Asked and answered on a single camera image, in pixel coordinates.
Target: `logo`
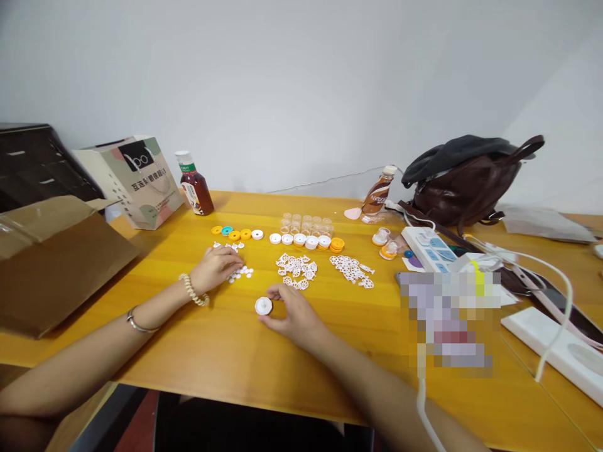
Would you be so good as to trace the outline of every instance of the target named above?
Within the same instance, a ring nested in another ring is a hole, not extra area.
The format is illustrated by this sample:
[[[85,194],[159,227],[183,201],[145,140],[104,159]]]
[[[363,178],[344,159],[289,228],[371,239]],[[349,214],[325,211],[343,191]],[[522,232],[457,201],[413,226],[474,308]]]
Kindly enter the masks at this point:
[[[144,141],[136,141],[120,146],[119,152],[124,156],[126,163],[133,172],[137,172],[153,163],[151,151],[144,145]]]

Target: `silver bangle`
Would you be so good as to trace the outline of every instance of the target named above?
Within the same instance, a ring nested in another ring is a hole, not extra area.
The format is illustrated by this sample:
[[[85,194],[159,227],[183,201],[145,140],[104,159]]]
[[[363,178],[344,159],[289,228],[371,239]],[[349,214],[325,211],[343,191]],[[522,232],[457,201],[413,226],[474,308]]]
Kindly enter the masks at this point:
[[[159,328],[155,328],[154,330],[147,330],[146,328],[143,328],[142,326],[138,326],[136,324],[136,322],[134,321],[134,309],[137,307],[138,306],[135,306],[128,311],[126,321],[129,322],[130,325],[132,325],[136,331],[140,331],[141,333],[154,333],[155,331],[159,330]]]

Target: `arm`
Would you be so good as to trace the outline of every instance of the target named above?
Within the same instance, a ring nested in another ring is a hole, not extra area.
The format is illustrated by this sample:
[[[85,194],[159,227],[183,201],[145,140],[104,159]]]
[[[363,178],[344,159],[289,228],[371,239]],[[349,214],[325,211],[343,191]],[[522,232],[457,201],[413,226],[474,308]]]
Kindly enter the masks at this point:
[[[277,284],[268,296],[282,299],[287,319],[260,316],[271,330],[314,355],[339,379],[366,419],[400,451],[435,451],[416,410],[416,390],[331,333],[295,289]],[[488,451],[471,432],[427,400],[427,416],[447,452]]]
[[[208,249],[190,273],[195,292],[213,289],[241,266],[233,249]],[[134,321],[148,330],[159,328],[189,302],[184,282],[175,282],[138,306]],[[49,441],[62,417],[99,390],[152,336],[135,330],[123,314],[8,385],[0,392],[0,449],[7,444],[23,449],[31,441]]]

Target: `brown leather backpack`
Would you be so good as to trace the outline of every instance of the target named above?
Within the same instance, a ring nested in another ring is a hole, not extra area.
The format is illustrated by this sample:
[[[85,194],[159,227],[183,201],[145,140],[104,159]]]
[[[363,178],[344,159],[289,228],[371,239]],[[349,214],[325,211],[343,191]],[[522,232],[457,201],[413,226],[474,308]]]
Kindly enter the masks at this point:
[[[459,235],[463,226],[497,224],[504,213],[495,211],[496,203],[511,186],[521,160],[544,143],[543,136],[537,135],[510,155],[483,154],[441,176],[419,181],[410,204],[443,226],[456,226]]]

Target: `power strip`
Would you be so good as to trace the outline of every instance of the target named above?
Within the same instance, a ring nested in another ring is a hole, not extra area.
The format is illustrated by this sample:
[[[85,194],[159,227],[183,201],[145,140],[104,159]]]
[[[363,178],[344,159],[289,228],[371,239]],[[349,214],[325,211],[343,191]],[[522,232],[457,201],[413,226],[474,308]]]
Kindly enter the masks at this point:
[[[501,324],[538,355],[542,355],[560,326],[536,308],[505,317]],[[603,356],[597,350],[566,330],[546,361],[603,407]]]
[[[407,226],[402,230],[402,237],[428,272],[448,273],[448,264],[458,259],[431,228]]]

